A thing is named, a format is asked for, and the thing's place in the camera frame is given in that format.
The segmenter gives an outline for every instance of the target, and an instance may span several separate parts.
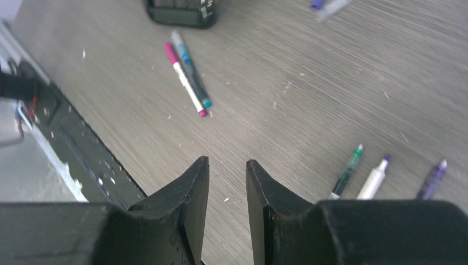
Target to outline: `black object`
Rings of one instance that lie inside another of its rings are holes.
[[[247,162],[254,264],[468,264],[468,219],[447,202],[313,205]]]
[[[40,122],[35,126],[59,159],[67,162],[90,202],[111,202],[127,209],[146,197],[57,85],[46,84],[25,61],[15,72],[18,76],[0,72],[0,97],[23,100],[29,107],[37,97],[35,114]]]
[[[215,0],[143,0],[150,18],[160,24],[209,28],[217,18]]]
[[[436,201],[313,205],[247,162],[255,265],[468,264],[468,220]],[[201,265],[207,157],[123,211],[108,203],[0,204],[0,264]]]
[[[0,264],[201,262],[209,164],[123,211],[109,203],[0,204]]]

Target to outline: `desk surface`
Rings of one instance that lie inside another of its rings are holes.
[[[468,210],[468,3],[355,1],[323,24],[309,5],[224,0],[212,29],[181,29],[214,102],[205,119],[163,52],[173,28],[138,1],[25,0],[13,31],[147,193],[210,157],[207,264],[252,264],[250,158],[311,202],[358,144],[345,198],[386,153],[381,199],[413,198],[446,158],[436,198]]]

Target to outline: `blue marker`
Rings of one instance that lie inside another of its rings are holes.
[[[324,3],[325,3],[325,0],[313,0],[311,7],[312,9],[320,10],[322,9]]]
[[[211,101],[210,98],[208,97],[208,94],[205,90],[205,87],[203,86],[203,83],[201,81],[200,76],[196,72],[195,66],[192,63],[192,60],[190,59],[189,52],[187,50],[187,47],[184,44],[184,41],[182,40],[182,36],[177,30],[173,30],[171,32],[171,40],[172,43],[174,44],[174,48],[177,51],[177,54],[179,57],[184,61],[186,68],[187,68],[187,74],[192,77],[192,80],[194,82],[194,91],[196,96],[198,97],[198,100],[200,100],[203,103],[203,106],[207,109],[211,107]]]

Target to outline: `debris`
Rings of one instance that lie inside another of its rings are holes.
[[[403,138],[405,138],[405,141],[408,142],[408,139],[406,139],[405,135],[400,131],[400,134],[401,136],[403,136]]]

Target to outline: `marker cap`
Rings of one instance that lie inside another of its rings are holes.
[[[198,114],[200,114],[200,117],[205,117],[207,115],[205,109],[202,109],[201,111],[199,111]]]

